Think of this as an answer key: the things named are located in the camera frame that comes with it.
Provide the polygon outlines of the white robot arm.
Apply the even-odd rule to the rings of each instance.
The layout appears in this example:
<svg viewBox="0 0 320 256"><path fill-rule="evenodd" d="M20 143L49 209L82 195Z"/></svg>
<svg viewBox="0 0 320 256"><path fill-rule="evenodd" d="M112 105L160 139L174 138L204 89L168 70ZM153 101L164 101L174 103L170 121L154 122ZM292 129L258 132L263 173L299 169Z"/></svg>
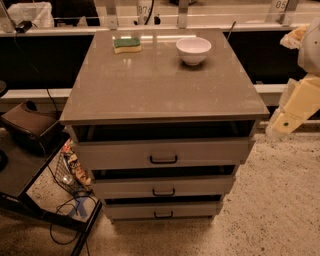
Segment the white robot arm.
<svg viewBox="0 0 320 256"><path fill-rule="evenodd" d="M284 137L320 110L320 17L286 34L280 44L298 50L297 64L306 75L289 79L266 127L270 137Z"/></svg>

